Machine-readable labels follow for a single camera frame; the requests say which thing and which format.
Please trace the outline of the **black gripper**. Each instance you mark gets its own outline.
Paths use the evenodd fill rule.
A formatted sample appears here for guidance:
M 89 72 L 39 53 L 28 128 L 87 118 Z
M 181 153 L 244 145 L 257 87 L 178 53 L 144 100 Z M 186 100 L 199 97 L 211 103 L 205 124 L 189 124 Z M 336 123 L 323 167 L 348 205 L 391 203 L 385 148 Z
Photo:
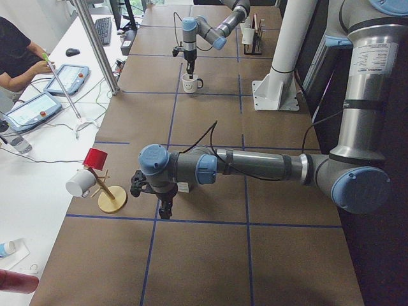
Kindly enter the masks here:
M 184 50 L 184 59 L 187 61 L 186 71 L 190 80 L 194 78 L 196 50 Z
M 178 192 L 178 185 L 168 184 L 162 187 L 153 187 L 153 190 L 160 201 L 159 215 L 161 219 L 170 219 L 172 216 L 173 198 Z

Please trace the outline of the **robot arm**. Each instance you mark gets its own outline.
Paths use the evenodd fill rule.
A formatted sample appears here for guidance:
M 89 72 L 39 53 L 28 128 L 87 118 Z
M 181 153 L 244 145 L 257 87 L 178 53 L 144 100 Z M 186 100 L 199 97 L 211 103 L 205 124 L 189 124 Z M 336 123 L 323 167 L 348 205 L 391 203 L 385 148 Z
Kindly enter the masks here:
M 217 27 L 212 27 L 205 17 L 185 17 L 182 19 L 182 45 L 178 50 L 183 51 L 184 59 L 187 61 L 187 75 L 192 78 L 194 75 L 195 60 L 197 58 L 196 37 L 201 36 L 207 43 L 216 50 L 221 50 L 227 37 L 239 23 L 245 22 L 250 13 L 250 1 L 220 1 L 232 12 Z
M 181 30 L 173 20 L 201 15 L 216 24 L 227 12 L 222 6 L 187 5 L 147 10 L 140 37 L 145 45 L 138 57 L 163 84 L 145 81 L 139 100 L 146 127 L 156 133 L 159 163 L 155 175 L 146 175 L 149 166 L 136 155 L 131 194 L 139 203 L 161 197 L 173 205 L 169 214 L 159 215 L 161 222 L 336 226 L 335 207 L 306 174 L 308 157 L 325 166 L 326 156 L 320 155 L 315 134 L 307 137 L 309 147 L 301 149 L 310 120 L 295 84 L 284 87 L 292 104 L 282 110 L 262 110 L 261 99 L 252 96 L 281 38 L 283 19 L 277 8 L 251 10 L 252 19 L 261 23 L 262 55 L 244 54 L 235 29 L 224 51 L 200 54 L 204 88 L 196 94 L 183 92 L 184 63 L 170 55 L 170 34 Z

